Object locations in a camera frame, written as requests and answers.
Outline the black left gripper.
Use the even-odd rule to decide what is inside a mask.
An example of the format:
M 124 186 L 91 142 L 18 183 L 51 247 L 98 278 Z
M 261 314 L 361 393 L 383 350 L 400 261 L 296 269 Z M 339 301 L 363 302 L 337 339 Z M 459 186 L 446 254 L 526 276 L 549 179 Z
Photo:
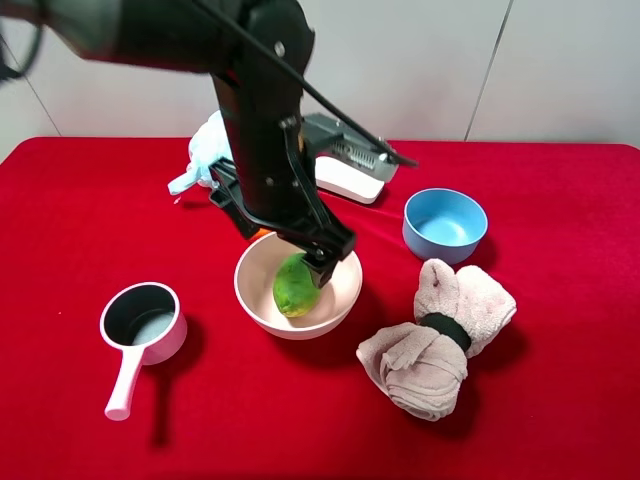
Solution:
M 220 159 L 209 166 L 210 201 L 244 239 L 252 239 L 260 226 L 302 249 L 312 283 L 323 288 L 337 264 L 354 250 L 356 234 L 317 193 L 308 202 L 294 185 L 288 155 L 301 156 L 300 127 L 287 133 L 280 122 L 300 118 L 302 88 L 280 73 L 227 72 L 212 79 L 234 162 Z M 250 220 L 233 197 L 239 183 Z

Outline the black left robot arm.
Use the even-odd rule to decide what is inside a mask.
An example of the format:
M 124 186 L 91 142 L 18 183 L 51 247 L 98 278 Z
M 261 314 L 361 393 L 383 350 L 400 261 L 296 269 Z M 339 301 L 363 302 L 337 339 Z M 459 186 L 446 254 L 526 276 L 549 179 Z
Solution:
M 324 286 L 354 233 L 320 200 L 302 131 L 314 35 L 295 1 L 5 1 L 5 17 L 47 27 L 79 57 L 211 76 L 235 168 L 218 204 L 305 253 Z

